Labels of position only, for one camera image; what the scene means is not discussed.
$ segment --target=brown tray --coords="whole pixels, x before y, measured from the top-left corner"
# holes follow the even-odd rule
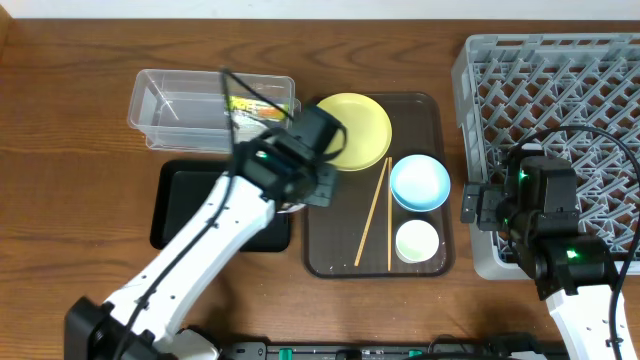
[[[354,261],[380,177],[384,159],[393,163],[411,154],[426,154],[444,164],[440,115],[435,101],[422,93],[367,94],[385,109],[391,119],[393,136],[387,154],[375,165],[357,172],[341,172],[336,193],[328,208],[307,211],[304,261],[307,269],[322,278],[427,277],[446,273],[454,263],[449,202],[427,213],[402,209],[393,199],[392,236],[405,221],[423,219],[440,236],[440,247],[429,260],[407,264],[391,248],[391,271],[387,270],[387,187],[380,189],[360,265]]]

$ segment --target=blue bowl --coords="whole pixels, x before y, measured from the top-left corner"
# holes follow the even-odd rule
[[[411,155],[398,161],[391,171],[391,193],[409,211],[437,209],[451,192],[447,169],[426,155]]]

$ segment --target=wooden surface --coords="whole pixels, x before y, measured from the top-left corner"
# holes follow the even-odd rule
[[[19,20],[0,63],[0,358],[57,359],[67,309],[103,301],[156,254],[149,229],[161,165],[126,124],[144,68],[289,75],[299,98],[422,91],[440,106],[460,208],[466,165],[450,70],[477,33],[640,31],[638,22]],[[240,254],[187,317],[225,340],[419,342],[559,332],[533,283],[473,269],[467,226],[442,278],[327,281],[303,268],[301,219],[280,254]],[[640,278],[624,290],[640,348]]]
[[[7,36],[7,29],[9,29],[9,23],[11,22],[11,16],[7,14],[7,11],[0,5],[0,57],[2,56],[2,48],[4,47],[4,39]]]

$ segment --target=wooden chopstick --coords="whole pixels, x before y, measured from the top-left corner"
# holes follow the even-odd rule
[[[380,173],[380,179],[378,179],[378,186],[376,192],[373,195],[371,201],[371,208],[369,209],[369,216],[367,217],[367,223],[364,225],[364,231],[362,232],[362,239],[360,239],[360,247],[358,248],[358,255],[356,255],[355,266],[360,265],[360,257],[362,256],[362,250],[364,249],[364,243],[367,241],[367,234],[369,233],[369,225],[371,225],[371,219],[373,218],[373,211],[376,209],[376,203],[378,202],[378,194],[380,194],[380,186],[382,185],[382,179],[384,179],[385,169],[387,168],[387,162],[389,159],[384,159],[384,165],[382,165],[382,172]]]
[[[387,166],[387,271],[391,271],[391,204],[393,198],[391,195],[391,167],[393,160],[389,157],[389,166]]]

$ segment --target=clear plastic container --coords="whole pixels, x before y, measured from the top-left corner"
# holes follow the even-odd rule
[[[295,84],[286,76],[236,74],[254,90],[293,114]],[[254,99],[229,79],[231,96]],[[142,70],[129,106],[129,126],[142,131],[153,150],[229,153],[220,73]],[[283,120],[280,125],[286,127]]]

